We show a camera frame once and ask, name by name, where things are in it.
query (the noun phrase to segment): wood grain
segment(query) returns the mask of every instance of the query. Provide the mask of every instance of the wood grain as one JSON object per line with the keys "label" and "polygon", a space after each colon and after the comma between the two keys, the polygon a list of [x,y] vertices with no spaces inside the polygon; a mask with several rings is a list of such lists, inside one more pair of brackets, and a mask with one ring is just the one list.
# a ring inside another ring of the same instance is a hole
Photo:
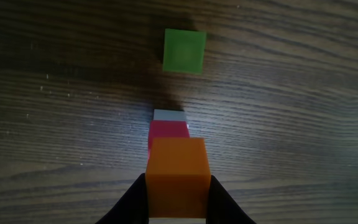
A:
{"label": "wood grain", "polygon": [[[162,72],[165,28],[208,33],[201,76]],[[257,223],[358,223],[357,0],[0,0],[0,223],[94,223],[154,108]]]}

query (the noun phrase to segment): orange cube front face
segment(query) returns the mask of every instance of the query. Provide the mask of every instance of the orange cube front face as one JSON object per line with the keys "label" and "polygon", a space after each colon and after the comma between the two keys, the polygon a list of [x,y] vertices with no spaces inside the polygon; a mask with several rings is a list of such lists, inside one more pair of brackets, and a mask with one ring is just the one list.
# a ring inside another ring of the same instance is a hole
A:
{"label": "orange cube front face", "polygon": [[204,139],[154,139],[146,169],[149,217],[206,218],[210,182]]}

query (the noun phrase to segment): wooden table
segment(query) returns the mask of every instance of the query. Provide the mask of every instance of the wooden table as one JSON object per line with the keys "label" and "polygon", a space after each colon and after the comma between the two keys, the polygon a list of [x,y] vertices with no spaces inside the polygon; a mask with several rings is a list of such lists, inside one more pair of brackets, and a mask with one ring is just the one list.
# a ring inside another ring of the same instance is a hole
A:
{"label": "wooden table", "polygon": [[[168,27],[208,33],[202,75],[162,72]],[[257,223],[358,223],[358,0],[0,0],[0,223],[97,221],[154,108]]]}

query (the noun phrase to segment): tabletop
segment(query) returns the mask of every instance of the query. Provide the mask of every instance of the tabletop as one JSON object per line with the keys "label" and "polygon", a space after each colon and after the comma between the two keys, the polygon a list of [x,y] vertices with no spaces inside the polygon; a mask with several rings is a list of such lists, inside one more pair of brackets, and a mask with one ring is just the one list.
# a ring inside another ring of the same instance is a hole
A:
{"label": "tabletop", "polygon": [[[201,75],[162,72],[166,28],[207,32]],[[99,220],[154,108],[257,223],[358,223],[358,0],[0,0],[0,223]]]}

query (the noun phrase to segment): stack of blocks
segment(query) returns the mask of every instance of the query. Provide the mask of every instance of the stack of blocks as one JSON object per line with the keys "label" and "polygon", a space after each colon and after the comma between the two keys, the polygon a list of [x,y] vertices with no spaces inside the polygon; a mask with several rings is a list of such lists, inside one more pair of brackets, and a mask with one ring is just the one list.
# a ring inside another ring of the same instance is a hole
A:
{"label": "stack of blocks", "polygon": [[184,112],[155,110],[145,178],[149,217],[206,217],[207,153],[203,139],[190,137]]}

